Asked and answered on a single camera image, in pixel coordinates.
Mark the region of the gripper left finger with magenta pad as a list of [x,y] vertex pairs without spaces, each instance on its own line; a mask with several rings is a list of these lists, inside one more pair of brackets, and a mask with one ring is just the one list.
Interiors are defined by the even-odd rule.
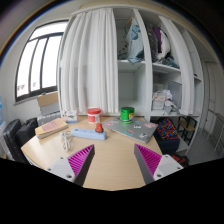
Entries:
[[68,157],[60,157],[47,171],[82,186],[95,155],[94,145],[89,145]]

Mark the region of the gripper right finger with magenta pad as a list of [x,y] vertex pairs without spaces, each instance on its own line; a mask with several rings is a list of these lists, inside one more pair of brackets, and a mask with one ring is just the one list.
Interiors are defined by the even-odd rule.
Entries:
[[139,144],[134,145],[134,155],[146,184],[160,180],[182,169],[182,166],[170,155],[161,156]]

